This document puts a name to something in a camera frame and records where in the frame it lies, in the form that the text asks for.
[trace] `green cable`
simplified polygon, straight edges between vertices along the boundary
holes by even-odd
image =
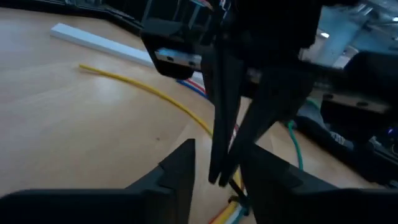
[[[300,170],[303,170],[303,157],[301,155],[301,149],[300,149],[299,143],[297,142],[297,139],[294,136],[293,125],[294,125],[294,121],[290,120],[288,125],[287,125],[287,128],[289,130],[290,138],[293,140],[294,147],[296,148],[297,159],[298,159],[298,168]]]

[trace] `wooden floor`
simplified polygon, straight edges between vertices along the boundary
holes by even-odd
[[[82,71],[78,64],[154,86],[210,126],[213,105],[154,69],[51,37],[58,22],[144,50],[137,37],[106,21],[0,8],[0,195],[31,188],[123,188],[195,138],[190,222],[206,223],[231,193],[207,182],[211,139],[206,132],[168,102]],[[373,186],[301,134],[297,138],[310,174],[339,187]],[[280,124],[258,144],[297,165]]]

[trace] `white plastic strip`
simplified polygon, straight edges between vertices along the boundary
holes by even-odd
[[[62,40],[70,41],[74,44],[109,53],[132,62],[137,62],[141,65],[152,68],[154,67],[154,63],[146,51],[138,50],[62,23],[55,25],[51,29],[50,35]],[[200,72],[194,72],[192,80],[201,86],[204,86],[203,77]]]

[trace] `yellow cable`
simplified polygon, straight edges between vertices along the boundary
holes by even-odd
[[[79,67],[87,69],[87,70],[92,71],[92,72],[99,73],[101,75],[105,75],[107,77],[111,77],[111,78],[114,78],[114,79],[129,83],[129,84],[135,85],[135,86],[137,86],[139,88],[142,88],[143,90],[146,90],[146,91],[148,91],[150,93],[153,93],[153,94],[157,95],[158,97],[170,102],[171,104],[173,104],[176,107],[180,108],[182,111],[186,112],[186,114],[188,114],[192,119],[194,119],[210,135],[210,137],[213,136],[213,132],[210,130],[210,128],[195,113],[190,111],[188,108],[186,108],[184,105],[182,105],[181,103],[177,102],[173,98],[171,98],[171,97],[167,96],[166,94],[156,90],[155,88],[152,88],[151,86],[146,85],[144,83],[141,83],[139,81],[133,80],[132,78],[124,77],[124,76],[117,75],[117,74],[114,74],[114,73],[111,73],[111,72],[105,72],[105,71],[102,71],[100,69],[88,66],[88,65],[79,64]],[[237,183],[237,185],[240,188],[242,188],[242,186],[241,186],[241,175],[240,175],[239,171],[235,172],[234,180]],[[236,202],[229,203],[229,205],[223,211],[223,213],[221,213],[212,223],[214,223],[214,224],[222,223],[223,224],[232,215],[232,213],[235,211],[237,206],[238,206],[238,204]]]

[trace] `ceiling light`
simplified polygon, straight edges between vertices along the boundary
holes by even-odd
[[[322,37],[329,38],[329,34],[328,34],[328,33],[321,33],[321,36],[322,36]]]

